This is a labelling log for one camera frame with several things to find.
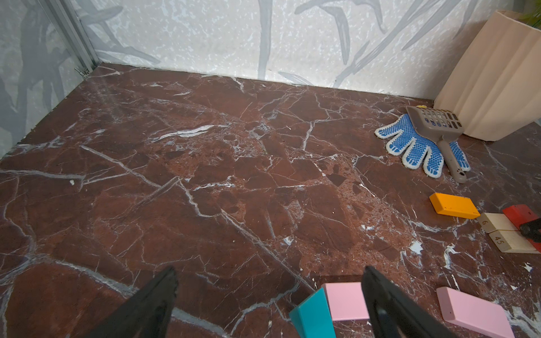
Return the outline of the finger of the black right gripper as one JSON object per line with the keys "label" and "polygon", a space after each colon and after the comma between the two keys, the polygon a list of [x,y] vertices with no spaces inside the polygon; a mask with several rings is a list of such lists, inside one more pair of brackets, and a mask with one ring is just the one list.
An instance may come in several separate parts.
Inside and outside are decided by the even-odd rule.
{"label": "finger of the black right gripper", "polygon": [[520,229],[521,234],[525,238],[535,243],[541,243],[541,219],[540,218],[522,224],[519,229]]}

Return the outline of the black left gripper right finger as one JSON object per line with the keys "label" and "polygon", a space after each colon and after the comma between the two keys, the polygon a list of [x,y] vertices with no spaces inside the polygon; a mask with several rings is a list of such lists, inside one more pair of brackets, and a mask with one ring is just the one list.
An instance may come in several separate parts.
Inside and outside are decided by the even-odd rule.
{"label": "black left gripper right finger", "polygon": [[362,292],[375,337],[456,337],[373,266],[366,266]]}

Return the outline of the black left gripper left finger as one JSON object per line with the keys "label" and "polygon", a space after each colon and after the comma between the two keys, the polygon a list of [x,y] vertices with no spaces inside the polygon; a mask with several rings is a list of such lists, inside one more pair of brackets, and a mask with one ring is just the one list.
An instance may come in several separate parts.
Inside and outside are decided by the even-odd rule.
{"label": "black left gripper left finger", "polygon": [[86,334],[87,337],[165,337],[177,298],[174,267],[163,269]]}

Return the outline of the red block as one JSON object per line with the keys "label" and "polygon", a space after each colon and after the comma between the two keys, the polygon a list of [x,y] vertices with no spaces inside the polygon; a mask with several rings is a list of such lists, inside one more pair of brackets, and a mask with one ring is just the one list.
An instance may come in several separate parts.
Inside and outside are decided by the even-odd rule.
{"label": "red block", "polygon": [[[540,218],[525,204],[505,208],[503,214],[518,228],[518,231],[520,231],[519,228],[522,224]],[[528,241],[540,252],[540,243],[535,243],[529,239]]]}

